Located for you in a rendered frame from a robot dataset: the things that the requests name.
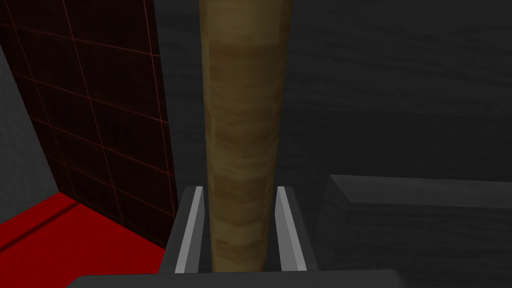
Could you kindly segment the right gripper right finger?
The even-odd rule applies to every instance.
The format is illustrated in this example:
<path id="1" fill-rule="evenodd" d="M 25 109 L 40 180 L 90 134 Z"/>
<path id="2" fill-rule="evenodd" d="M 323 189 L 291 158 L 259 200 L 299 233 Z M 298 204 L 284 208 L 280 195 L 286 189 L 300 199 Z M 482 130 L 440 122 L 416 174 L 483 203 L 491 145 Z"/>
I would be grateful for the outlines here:
<path id="1" fill-rule="evenodd" d="M 275 227 L 282 271 L 320 269 L 301 206 L 291 186 L 277 187 Z"/>

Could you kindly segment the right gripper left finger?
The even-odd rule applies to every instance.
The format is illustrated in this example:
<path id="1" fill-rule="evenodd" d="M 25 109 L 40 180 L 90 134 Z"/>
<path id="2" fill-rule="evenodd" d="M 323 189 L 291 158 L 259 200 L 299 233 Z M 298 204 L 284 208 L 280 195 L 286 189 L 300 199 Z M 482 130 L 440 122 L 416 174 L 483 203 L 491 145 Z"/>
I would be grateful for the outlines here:
<path id="1" fill-rule="evenodd" d="M 160 274 L 197 273 L 205 224 L 203 186 L 183 192 L 159 266 Z"/>

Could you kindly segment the tan wooden bar handle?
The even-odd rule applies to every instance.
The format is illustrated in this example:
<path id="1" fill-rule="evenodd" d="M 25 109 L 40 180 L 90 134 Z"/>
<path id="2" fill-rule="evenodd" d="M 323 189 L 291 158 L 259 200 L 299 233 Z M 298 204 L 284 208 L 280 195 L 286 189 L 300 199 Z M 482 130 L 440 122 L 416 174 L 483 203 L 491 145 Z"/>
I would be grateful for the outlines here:
<path id="1" fill-rule="evenodd" d="M 265 268 L 293 0 L 199 0 L 214 273 Z"/>

